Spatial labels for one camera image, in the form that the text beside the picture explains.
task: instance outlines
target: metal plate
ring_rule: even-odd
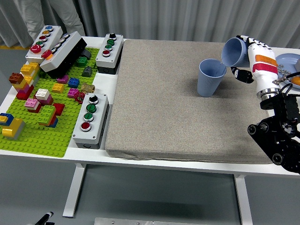
[[[95,219],[94,225],[199,225],[199,224],[182,224],[182,223],[173,223],[173,222],[143,221],[143,220],[98,217]]]

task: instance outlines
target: cup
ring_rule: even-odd
[[[237,37],[233,37],[225,43],[221,58],[227,67],[250,67],[246,43]]]
[[[224,75],[226,66],[219,60],[206,59],[200,62],[197,92],[202,97],[210,97],[216,91]]]

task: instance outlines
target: green lego baseplate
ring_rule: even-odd
[[[67,72],[69,78],[74,77],[79,79],[80,84],[78,89],[80,89],[83,82],[92,85],[97,72],[95,64],[99,49],[86,49],[91,53],[91,59],[86,66],[92,68],[92,76],[82,77],[81,75],[84,67],[77,67],[76,62]],[[59,94],[52,92],[52,87],[55,83],[57,83],[55,79],[51,79],[46,73],[40,72],[39,80],[29,98],[33,98],[34,94],[40,88],[48,89],[54,100],[53,103],[65,105],[61,116],[57,116],[58,123],[56,127],[50,128],[38,124],[38,118],[44,106],[42,106],[39,113],[32,113],[24,107],[26,101],[15,98],[7,110],[7,113],[12,114],[15,118],[23,119],[25,128],[17,140],[5,138],[2,135],[2,128],[0,128],[0,149],[59,158],[64,157],[72,137],[81,105],[73,98],[68,98],[68,91],[70,89],[68,84],[64,84],[65,88],[63,93]]]

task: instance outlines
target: gray curtain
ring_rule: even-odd
[[[135,39],[226,42],[231,37],[244,34],[269,46],[300,48],[299,0],[73,2],[87,36],[104,37],[107,33],[115,32],[125,38]],[[63,27],[47,1],[43,0],[42,3],[45,24]],[[0,9],[5,11],[2,5],[0,4]],[[9,25],[15,30],[21,22],[11,22]],[[26,34],[23,37],[17,34],[15,36],[22,44]]]

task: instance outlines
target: white pants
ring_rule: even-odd
[[[35,40],[45,26],[41,0],[14,0],[14,2],[26,23],[29,35]],[[85,36],[83,24],[72,0],[48,0],[48,2],[65,24],[69,34],[78,31],[81,36]]]

